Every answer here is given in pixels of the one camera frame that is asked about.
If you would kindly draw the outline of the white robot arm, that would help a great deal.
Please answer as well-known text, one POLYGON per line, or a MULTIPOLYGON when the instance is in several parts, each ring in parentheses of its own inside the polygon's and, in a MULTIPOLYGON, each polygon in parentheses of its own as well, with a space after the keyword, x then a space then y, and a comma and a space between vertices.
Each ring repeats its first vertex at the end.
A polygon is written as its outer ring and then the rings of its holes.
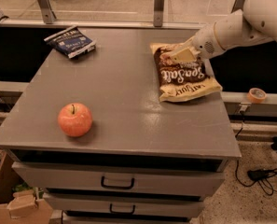
POLYGON ((169 57, 176 63, 211 59, 270 41, 277 42, 277 0, 245 0, 242 9, 201 28, 169 57))

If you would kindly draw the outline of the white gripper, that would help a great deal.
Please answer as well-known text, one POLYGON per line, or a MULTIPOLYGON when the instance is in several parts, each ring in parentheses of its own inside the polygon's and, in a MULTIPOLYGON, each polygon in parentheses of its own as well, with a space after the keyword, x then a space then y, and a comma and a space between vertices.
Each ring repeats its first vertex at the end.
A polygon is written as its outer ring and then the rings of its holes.
POLYGON ((215 34, 215 25, 208 24, 201 28, 192 41, 195 47, 180 47, 170 52, 169 57, 175 63, 189 63, 197 60, 200 56, 205 59, 211 59, 219 56, 225 50, 219 45, 215 34))

